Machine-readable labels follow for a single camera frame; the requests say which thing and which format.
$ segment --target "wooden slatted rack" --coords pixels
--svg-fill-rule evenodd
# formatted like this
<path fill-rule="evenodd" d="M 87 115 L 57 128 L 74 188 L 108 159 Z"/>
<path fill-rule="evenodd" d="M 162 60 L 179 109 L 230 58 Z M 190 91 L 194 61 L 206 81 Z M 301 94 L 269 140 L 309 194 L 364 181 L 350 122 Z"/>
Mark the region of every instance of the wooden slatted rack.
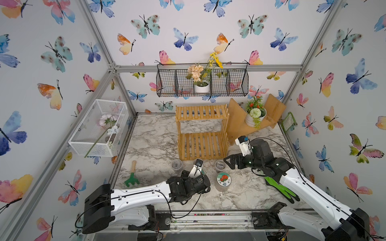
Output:
<path fill-rule="evenodd" d="M 227 133 L 225 132 L 228 118 L 227 105 L 177 106 L 176 124 L 178 130 L 178 155 L 180 160 L 225 158 L 229 147 Z M 181 133 L 181 121 L 215 119 L 222 119 L 220 131 Z"/>

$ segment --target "black wire basket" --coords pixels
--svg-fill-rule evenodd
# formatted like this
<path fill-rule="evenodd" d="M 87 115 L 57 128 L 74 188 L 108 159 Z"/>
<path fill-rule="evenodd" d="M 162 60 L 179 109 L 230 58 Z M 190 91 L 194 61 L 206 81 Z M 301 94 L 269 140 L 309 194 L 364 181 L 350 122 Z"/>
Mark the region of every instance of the black wire basket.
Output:
<path fill-rule="evenodd" d="M 157 95 L 159 97 L 176 96 L 246 96 L 248 94 L 249 77 L 247 64 L 235 67 L 224 66 L 214 68 L 205 78 L 209 82 L 210 92 L 196 93 L 194 91 L 193 77 L 188 69 L 172 69 L 173 65 L 161 65 L 156 76 Z"/>

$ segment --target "white wire basket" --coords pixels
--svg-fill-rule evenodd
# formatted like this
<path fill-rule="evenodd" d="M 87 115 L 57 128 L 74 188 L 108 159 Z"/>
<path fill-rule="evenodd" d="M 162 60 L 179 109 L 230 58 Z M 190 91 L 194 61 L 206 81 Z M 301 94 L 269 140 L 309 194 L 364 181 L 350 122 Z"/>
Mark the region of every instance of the white wire basket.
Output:
<path fill-rule="evenodd" d="M 109 124 L 105 127 L 99 125 L 99 119 L 106 114 L 118 116 L 118 120 L 113 126 L 113 128 L 119 127 L 118 133 L 116 133 L 112 145 L 109 147 L 108 143 L 112 139 L 113 133 L 108 135 L 108 132 L 106 132 L 97 141 L 88 156 L 113 157 L 129 115 L 125 102 L 104 99 L 94 101 L 86 116 L 78 125 L 77 131 L 74 132 L 68 142 L 78 155 L 86 155 L 106 128 L 110 127 Z"/>

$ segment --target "green glove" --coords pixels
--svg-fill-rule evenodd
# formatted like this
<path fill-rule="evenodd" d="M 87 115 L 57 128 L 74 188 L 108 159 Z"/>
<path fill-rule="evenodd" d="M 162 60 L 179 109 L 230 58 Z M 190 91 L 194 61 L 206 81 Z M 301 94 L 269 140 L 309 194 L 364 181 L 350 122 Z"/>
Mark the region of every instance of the green glove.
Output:
<path fill-rule="evenodd" d="M 295 198 L 296 201 L 298 202 L 300 201 L 300 198 L 293 191 L 289 190 L 288 188 L 286 188 L 281 184 L 278 184 L 273 178 L 265 177 L 265 180 L 268 186 L 273 186 L 274 188 L 276 188 L 291 203 L 295 203 L 292 197 Z"/>

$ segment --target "marble floor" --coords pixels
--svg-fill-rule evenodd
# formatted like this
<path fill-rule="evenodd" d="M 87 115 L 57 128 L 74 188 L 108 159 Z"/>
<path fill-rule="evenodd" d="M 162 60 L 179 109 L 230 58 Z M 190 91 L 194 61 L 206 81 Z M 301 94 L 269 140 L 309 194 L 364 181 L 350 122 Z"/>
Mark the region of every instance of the marble floor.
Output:
<path fill-rule="evenodd" d="M 181 124 L 181 132 L 220 131 L 220 126 L 220 122 L 217 120 L 186 121 Z M 250 140 L 255 137 L 268 137 L 280 143 L 291 154 L 278 125 L 274 129 L 267 127 L 249 135 Z M 269 140 L 267 142 L 275 157 L 288 159 L 281 147 Z M 230 146 L 228 155 L 235 153 L 240 153 L 239 147 Z M 176 175 L 171 168 L 171 161 L 177 158 L 175 115 L 139 115 L 115 188 L 127 189 L 124 181 L 130 177 L 133 160 L 137 161 L 135 177 L 140 182 L 135 187 L 143 187 L 160 183 Z M 267 186 L 264 178 L 256 176 L 247 168 L 231 170 L 226 167 L 225 172 L 230 174 L 232 183 L 226 192 L 219 192 L 214 183 L 216 177 L 215 161 L 204 160 L 203 170 L 210 179 L 211 191 L 201 195 L 195 210 L 268 209 L 277 202 L 287 203 L 292 208 L 310 208 L 302 200 L 291 204 L 274 187 Z M 185 170 L 190 171 L 193 167 L 193 161 L 183 161 L 183 166 Z M 170 207 L 172 210 L 190 210 L 198 197 L 199 195 L 194 195 L 186 205 L 174 202 L 170 204 Z M 156 210 L 169 209 L 167 204 L 156 204 L 155 208 Z"/>

